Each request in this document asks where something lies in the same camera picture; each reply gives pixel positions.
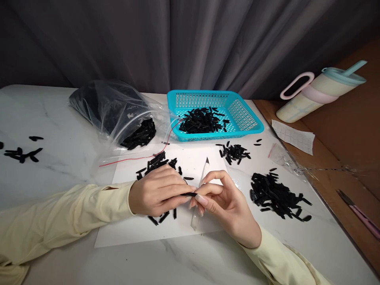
wooden surface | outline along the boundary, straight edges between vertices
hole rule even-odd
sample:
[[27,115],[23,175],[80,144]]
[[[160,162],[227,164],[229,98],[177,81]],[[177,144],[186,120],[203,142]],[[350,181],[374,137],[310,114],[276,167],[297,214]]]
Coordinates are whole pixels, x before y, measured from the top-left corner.
[[[282,102],[253,100],[269,124],[271,120],[280,121],[276,117],[276,111],[283,105]],[[300,131],[311,131],[302,121],[285,123]],[[306,168],[341,168],[342,163],[327,149],[327,147],[315,137],[313,156],[285,143],[284,145],[294,159]],[[347,231],[352,241],[361,251],[362,256],[380,276],[380,241],[369,232],[358,217],[343,202],[336,190],[341,189],[351,200],[377,225],[380,226],[380,202],[374,198],[362,183],[352,174],[343,171],[310,171],[315,177],[308,175],[308,179],[324,199],[330,210]]]
[[303,117],[324,145],[345,165],[357,169],[357,178],[380,200],[380,39],[334,65],[347,69],[361,59],[368,63],[355,73],[367,82],[335,102]]

finger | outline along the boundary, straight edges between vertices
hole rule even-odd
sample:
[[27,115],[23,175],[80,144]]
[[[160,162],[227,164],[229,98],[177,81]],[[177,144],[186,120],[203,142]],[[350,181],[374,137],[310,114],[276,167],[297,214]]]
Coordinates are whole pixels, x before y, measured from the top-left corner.
[[155,186],[157,188],[163,188],[169,185],[186,185],[184,180],[177,175],[168,175],[155,179]]
[[179,205],[186,203],[191,197],[177,196],[166,200],[158,209],[159,212],[167,212],[177,208]]
[[[221,186],[221,185],[213,184],[213,183],[205,183],[202,186],[200,186],[195,191],[195,193],[202,195],[202,196],[205,196],[209,193],[214,194],[214,195],[219,195],[220,193],[222,193],[222,191],[223,191],[223,186]],[[196,204],[197,204],[197,201],[193,198],[190,201],[189,209],[194,207]]]
[[205,208],[201,204],[198,203],[198,214],[201,217],[203,217],[204,213],[205,213]]
[[157,194],[159,196],[159,201],[164,201],[166,199],[188,193],[193,192],[197,188],[190,185],[169,185],[163,188],[159,188]]
[[159,168],[156,168],[155,170],[152,170],[151,172],[149,172],[148,175],[152,176],[155,173],[159,173],[159,172],[167,170],[167,169],[172,169],[172,167],[168,164],[164,164],[163,166],[160,166]]
[[171,167],[169,169],[165,169],[165,170],[162,170],[160,172],[155,172],[150,177],[151,178],[160,178],[160,177],[165,177],[165,176],[169,176],[169,175],[177,175],[178,177],[181,177],[179,175],[179,173],[175,169],[173,169]]
[[218,219],[225,219],[225,210],[215,200],[211,199],[210,197],[201,196],[199,194],[195,196],[195,199],[212,215],[216,216]]
[[201,183],[210,182],[213,179],[220,179],[222,184],[228,187],[229,189],[236,188],[235,183],[232,181],[231,177],[225,170],[210,171],[209,173],[207,173],[205,178],[202,179]]

marble table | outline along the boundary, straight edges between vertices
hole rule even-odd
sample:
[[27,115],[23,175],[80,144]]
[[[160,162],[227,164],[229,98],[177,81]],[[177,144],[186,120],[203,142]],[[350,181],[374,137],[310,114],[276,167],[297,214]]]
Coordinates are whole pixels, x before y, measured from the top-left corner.
[[[0,156],[0,210],[38,201],[78,183],[109,184],[115,165],[97,167],[102,149],[97,131],[69,107],[75,89],[11,85],[0,90],[0,141],[5,149],[44,148],[39,163],[24,164]],[[166,103],[163,94],[147,94]],[[246,101],[266,129],[262,134],[232,139],[251,152],[252,160],[229,167],[239,188],[249,191],[252,173],[276,165],[268,153],[277,139],[252,101]],[[32,142],[29,136],[44,140]],[[253,143],[262,139],[262,146]],[[312,220],[282,220],[260,212],[249,201],[257,221],[282,242],[302,252],[334,284],[379,284],[313,188],[278,167],[280,182],[313,203],[303,207]],[[25,285],[31,284],[267,284],[263,274],[225,233],[148,241],[94,249],[97,230],[30,262]]]

water bottle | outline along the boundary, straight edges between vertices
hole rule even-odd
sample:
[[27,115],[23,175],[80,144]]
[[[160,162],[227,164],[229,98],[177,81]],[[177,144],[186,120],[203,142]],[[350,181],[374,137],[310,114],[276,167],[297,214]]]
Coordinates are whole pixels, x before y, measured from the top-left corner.
[[[280,98],[290,100],[276,112],[276,116],[285,123],[294,123],[307,114],[317,110],[324,104],[334,102],[343,94],[363,84],[366,80],[354,74],[365,65],[366,61],[359,61],[347,70],[335,67],[322,69],[321,75],[314,79],[314,73],[304,72],[298,75],[280,94]],[[290,96],[284,93],[301,77],[309,79]]]

pink handle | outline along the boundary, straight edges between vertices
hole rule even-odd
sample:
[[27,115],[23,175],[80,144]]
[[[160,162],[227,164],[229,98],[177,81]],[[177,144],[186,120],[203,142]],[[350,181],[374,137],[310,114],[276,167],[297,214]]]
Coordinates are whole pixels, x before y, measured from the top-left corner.
[[[309,80],[308,80],[304,85],[302,85],[301,87],[299,87],[298,90],[295,91],[292,95],[290,95],[290,96],[285,96],[284,93],[285,93],[290,87],[292,87],[292,85],[293,85],[294,83],[296,83],[296,81],[297,81],[298,79],[300,79],[301,77],[304,77],[304,76],[307,76],[307,77],[309,78]],[[313,80],[314,80],[314,73],[312,73],[312,72],[304,72],[304,73],[301,73],[300,75],[298,75],[298,76],[296,77],[296,79],[294,79],[294,80],[292,81],[292,83],[290,83],[290,84],[288,85],[288,87],[286,87],[286,88],[280,93],[280,98],[281,98],[281,99],[284,99],[284,100],[292,99],[295,95],[297,95],[298,93],[300,93],[302,89],[304,89],[307,85],[309,85]]]
[[375,236],[375,238],[377,240],[380,240],[380,230],[378,229],[378,227],[373,222],[371,222],[371,220],[367,218],[367,216],[356,205],[351,205],[350,208],[363,222],[367,229],[370,230],[370,232]]

